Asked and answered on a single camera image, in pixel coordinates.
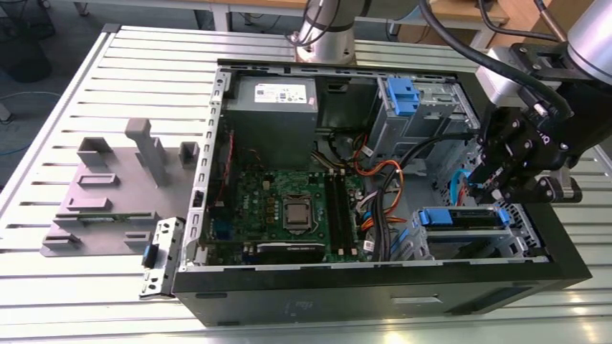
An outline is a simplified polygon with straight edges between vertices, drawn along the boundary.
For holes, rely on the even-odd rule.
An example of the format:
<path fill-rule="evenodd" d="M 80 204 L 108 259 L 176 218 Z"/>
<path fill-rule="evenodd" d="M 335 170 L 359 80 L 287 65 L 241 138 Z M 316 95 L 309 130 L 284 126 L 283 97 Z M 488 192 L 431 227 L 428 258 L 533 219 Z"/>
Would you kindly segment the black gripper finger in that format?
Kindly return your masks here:
<path fill-rule="evenodd" d="M 581 188 L 568 171 L 552 171 L 549 176 L 513 178 L 500 189 L 509 204 L 577 204 Z"/>
<path fill-rule="evenodd" d="M 527 123 L 517 109 L 499 108 L 481 126 L 479 163 L 468 177 L 469 196 L 476 201 L 505 200 L 519 190 L 525 176 L 523 163 L 532 152 Z"/>

